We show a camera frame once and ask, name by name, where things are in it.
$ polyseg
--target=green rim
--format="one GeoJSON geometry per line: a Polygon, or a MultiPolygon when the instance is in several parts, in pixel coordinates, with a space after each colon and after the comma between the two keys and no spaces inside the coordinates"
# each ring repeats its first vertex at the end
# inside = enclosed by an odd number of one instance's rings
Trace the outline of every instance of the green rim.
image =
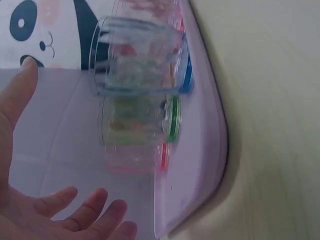
{"type": "Polygon", "coordinates": [[[169,105],[169,132],[166,138],[167,143],[177,140],[181,121],[181,101],[178,96],[173,96],[169,105]]]}

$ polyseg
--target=panda eye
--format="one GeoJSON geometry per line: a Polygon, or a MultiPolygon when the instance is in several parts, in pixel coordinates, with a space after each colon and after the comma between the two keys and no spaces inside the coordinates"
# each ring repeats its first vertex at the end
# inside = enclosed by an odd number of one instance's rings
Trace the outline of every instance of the panda eye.
{"type": "Polygon", "coordinates": [[[33,33],[38,9],[32,0],[24,0],[13,11],[10,20],[10,33],[17,41],[26,41],[33,33]]]}

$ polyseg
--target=panda pillow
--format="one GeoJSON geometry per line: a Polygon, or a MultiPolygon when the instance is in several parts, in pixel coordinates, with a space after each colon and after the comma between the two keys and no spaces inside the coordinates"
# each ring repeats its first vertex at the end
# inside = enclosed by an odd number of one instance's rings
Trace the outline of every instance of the panda pillow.
{"type": "Polygon", "coordinates": [[[32,56],[39,67],[87,70],[91,41],[115,0],[0,0],[0,68],[19,68],[32,56]]]}

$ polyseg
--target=clear plastic cup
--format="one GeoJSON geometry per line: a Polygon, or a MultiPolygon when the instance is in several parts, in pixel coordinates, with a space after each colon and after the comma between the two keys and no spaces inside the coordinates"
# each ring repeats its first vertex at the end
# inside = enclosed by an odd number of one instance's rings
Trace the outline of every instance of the clear plastic cup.
{"type": "Polygon", "coordinates": [[[168,24],[178,30],[182,25],[178,0],[118,0],[114,3],[112,15],[168,24]]]}
{"type": "Polygon", "coordinates": [[[169,145],[106,146],[105,154],[110,172],[152,173],[167,170],[169,145]]]}
{"type": "Polygon", "coordinates": [[[99,21],[89,66],[101,96],[183,94],[194,84],[185,33],[131,18],[99,21]]]}
{"type": "Polygon", "coordinates": [[[180,121],[177,96],[105,97],[100,101],[98,131],[106,146],[156,146],[177,139],[180,121]]]}

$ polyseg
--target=hand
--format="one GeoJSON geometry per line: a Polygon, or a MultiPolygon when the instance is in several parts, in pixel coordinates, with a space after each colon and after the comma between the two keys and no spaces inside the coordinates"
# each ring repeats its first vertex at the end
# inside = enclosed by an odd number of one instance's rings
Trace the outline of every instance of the hand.
{"type": "Polygon", "coordinates": [[[124,222],[118,227],[127,211],[123,200],[114,201],[96,221],[108,197],[104,189],[96,190],[70,217],[52,221],[50,218],[77,196],[75,187],[35,198],[9,185],[13,131],[36,89],[37,81],[36,62],[26,58],[20,73],[0,93],[0,239],[134,240],[138,231],[134,222],[124,222]]]}

